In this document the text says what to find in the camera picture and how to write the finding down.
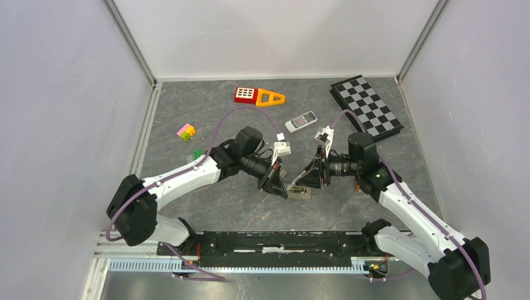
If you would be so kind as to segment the battery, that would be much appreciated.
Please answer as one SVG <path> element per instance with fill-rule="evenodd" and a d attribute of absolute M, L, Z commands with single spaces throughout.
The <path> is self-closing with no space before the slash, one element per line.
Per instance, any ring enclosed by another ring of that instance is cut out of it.
<path fill-rule="evenodd" d="M 294 194 L 306 194 L 307 193 L 307 190 L 303 187 L 291 187 L 289 189 L 289 192 L 290 193 L 294 193 Z"/>

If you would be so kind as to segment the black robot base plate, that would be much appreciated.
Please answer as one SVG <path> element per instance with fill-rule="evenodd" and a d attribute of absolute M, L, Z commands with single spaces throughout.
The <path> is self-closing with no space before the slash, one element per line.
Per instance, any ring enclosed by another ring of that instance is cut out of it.
<path fill-rule="evenodd" d="M 358 231 L 204 231 L 176 251 L 201 267 L 332 267 L 388 256 Z"/>

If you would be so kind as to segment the clear handle screwdriver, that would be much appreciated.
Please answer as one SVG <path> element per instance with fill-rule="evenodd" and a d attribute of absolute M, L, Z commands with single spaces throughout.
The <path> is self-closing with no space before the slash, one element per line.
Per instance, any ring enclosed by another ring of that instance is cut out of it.
<path fill-rule="evenodd" d="M 305 171 L 300 172 L 290 183 L 290 186 L 296 185 L 296 183 L 304 176 Z"/>

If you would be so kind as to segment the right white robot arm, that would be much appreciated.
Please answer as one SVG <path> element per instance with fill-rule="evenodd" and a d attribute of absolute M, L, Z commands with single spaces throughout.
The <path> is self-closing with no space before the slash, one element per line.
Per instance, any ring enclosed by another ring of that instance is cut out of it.
<path fill-rule="evenodd" d="M 439 299 L 486 299 L 491 281 L 489 248 L 479 237 L 466 238 L 434 214 L 378 154 L 366 132 L 348 137 L 348 152 L 331 148 L 334 130 L 325 127 L 315 157 L 293 181 L 320 189 L 335 176 L 352 176 L 356 189 L 391 211 L 410 230 L 404 234 L 384 219 L 362 229 L 361 247 L 369 255 L 388 253 L 421 273 Z"/>

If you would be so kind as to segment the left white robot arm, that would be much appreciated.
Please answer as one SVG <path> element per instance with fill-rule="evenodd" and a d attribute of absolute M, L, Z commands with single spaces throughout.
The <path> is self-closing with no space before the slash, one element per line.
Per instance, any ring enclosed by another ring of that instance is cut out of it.
<path fill-rule="evenodd" d="M 281 156 L 290 154 L 290 144 L 283 134 L 271 148 L 271 156 L 262 157 L 263 135 L 253 127 L 240 130 L 234 139 L 212 147 L 206 154 L 185 166 L 162 175 L 138 178 L 126 176 L 114 194 L 106 214 L 110 228 L 118 237 L 106 233 L 108 241 L 123 240 L 137 246 L 147 240 L 167 242 L 180 254 L 190 254 L 196 248 L 196 237 L 180 219 L 162 216 L 159 211 L 173 200 L 203 186 L 218 183 L 244 172 L 257 179 L 257 188 L 269 194 L 287 198 L 281 178 Z"/>

